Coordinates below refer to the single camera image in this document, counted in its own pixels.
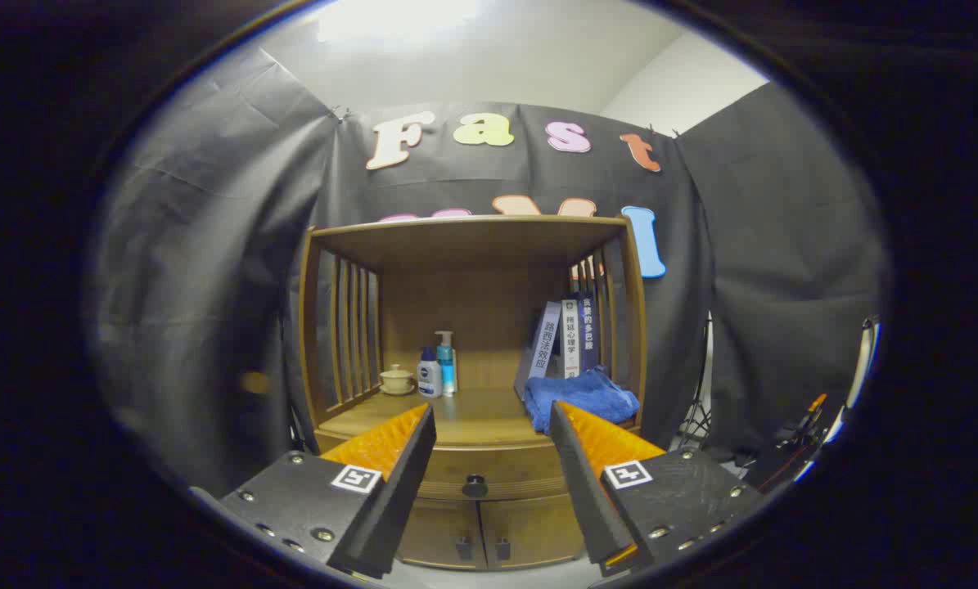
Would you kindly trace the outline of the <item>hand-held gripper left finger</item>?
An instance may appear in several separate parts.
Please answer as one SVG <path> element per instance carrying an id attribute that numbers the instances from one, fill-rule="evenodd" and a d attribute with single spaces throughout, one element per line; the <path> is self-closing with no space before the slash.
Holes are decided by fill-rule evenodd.
<path id="1" fill-rule="evenodd" d="M 222 496 L 192 486 L 207 514 L 261 555 L 302 573 L 380 579 L 394 567 L 436 443 L 428 403 L 324 452 L 284 452 Z"/>

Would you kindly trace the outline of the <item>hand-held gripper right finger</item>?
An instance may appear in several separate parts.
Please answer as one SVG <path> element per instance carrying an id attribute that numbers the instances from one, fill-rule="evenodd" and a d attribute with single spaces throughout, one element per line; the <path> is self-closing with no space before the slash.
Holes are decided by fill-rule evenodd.
<path id="1" fill-rule="evenodd" d="M 704 452 L 661 450 L 563 400 L 551 405 L 549 433 L 588 558 L 604 577 L 690 565 L 764 503 Z"/>

